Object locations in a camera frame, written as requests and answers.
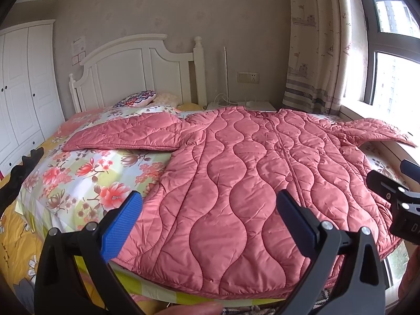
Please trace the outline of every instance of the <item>bed post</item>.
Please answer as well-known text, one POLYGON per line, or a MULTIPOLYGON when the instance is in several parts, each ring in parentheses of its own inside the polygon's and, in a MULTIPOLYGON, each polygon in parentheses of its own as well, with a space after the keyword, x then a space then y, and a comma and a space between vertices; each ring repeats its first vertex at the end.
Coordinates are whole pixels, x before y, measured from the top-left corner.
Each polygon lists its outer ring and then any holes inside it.
POLYGON ((195 65, 195 76, 197 80, 197 97, 198 104, 205 106, 207 105, 207 89, 206 89, 206 74, 204 68, 204 49, 201 44, 202 38, 197 36, 194 38, 194 65, 195 65))
POLYGON ((78 101, 78 96, 77 96, 77 90, 76 90, 76 87, 74 86, 74 83, 76 81, 73 78, 73 73, 69 74, 69 78, 70 78, 69 86, 70 86, 71 97, 73 98, 74 109, 76 110, 76 113, 81 112, 80 103, 78 101))

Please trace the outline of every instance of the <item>window frame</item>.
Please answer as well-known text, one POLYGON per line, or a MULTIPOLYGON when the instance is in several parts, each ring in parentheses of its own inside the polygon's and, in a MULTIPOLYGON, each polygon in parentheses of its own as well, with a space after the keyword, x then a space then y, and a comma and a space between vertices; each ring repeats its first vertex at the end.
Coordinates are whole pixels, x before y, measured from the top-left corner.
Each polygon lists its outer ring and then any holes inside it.
MULTIPOLYGON (((420 25, 420 13, 415 1, 403 0, 420 25)), ((420 64, 420 39, 397 33, 381 32, 379 15, 375 0, 362 0, 367 30, 367 77, 362 102, 373 105, 376 85, 377 54, 385 53, 411 60, 420 64)))

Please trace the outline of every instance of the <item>electrical outlet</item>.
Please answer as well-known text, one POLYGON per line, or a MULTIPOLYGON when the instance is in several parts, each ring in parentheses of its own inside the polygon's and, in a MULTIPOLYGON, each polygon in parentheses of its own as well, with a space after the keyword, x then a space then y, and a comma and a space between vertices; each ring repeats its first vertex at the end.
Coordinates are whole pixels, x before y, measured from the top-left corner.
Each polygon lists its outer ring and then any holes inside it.
POLYGON ((250 72, 250 73, 248 73, 248 79, 249 79, 250 83, 258 84, 260 82, 260 74, 250 72))
POLYGON ((254 83, 260 82, 260 74, 255 72, 238 72, 238 83, 254 83))

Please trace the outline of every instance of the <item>bed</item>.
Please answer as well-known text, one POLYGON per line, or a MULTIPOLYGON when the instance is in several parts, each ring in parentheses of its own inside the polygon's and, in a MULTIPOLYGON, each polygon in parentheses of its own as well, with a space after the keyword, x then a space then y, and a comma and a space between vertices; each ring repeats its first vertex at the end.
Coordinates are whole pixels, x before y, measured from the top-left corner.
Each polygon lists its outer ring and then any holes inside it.
MULTIPOLYGON (((25 181, 16 202, 7 208, 0 220, 0 253, 3 257, 0 268, 16 293, 21 289, 27 290, 24 280, 32 283, 36 281, 37 260, 49 228, 73 231, 82 228, 87 222, 100 221, 132 189, 146 196, 171 158, 169 152, 61 151, 73 133, 94 124, 136 114, 169 112, 185 118, 190 113, 164 105, 145 108, 112 107, 126 95, 144 89, 175 94, 182 103, 207 104, 201 39, 195 39, 194 51, 189 54, 168 52, 163 44, 164 39, 165 35, 134 35, 115 40, 93 51, 83 60, 81 79, 75 81, 73 75, 70 75, 69 86, 78 113, 43 143, 43 159, 25 181)), ((365 145, 363 151, 373 169, 406 184, 374 146, 365 145)), ((78 260, 78 265, 88 291, 95 302, 100 304, 83 262, 78 260)), ((146 281, 117 265, 113 267, 123 285, 138 302, 146 299, 179 304, 203 301, 200 297, 146 281)), ((225 306, 236 307, 273 301, 277 300, 221 302, 225 306)))

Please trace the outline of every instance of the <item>wardrobe drawer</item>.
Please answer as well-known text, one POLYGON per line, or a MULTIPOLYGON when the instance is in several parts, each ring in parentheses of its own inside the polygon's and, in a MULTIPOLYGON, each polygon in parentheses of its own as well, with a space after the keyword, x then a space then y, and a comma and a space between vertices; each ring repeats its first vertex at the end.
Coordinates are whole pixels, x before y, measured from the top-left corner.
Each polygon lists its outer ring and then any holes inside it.
POLYGON ((44 142, 44 137, 41 131, 36 132, 19 147, 17 147, 13 153, 11 153, 1 164, 0 171, 3 176, 10 173, 11 169, 22 161, 22 156, 28 156, 32 149, 36 149, 44 142))

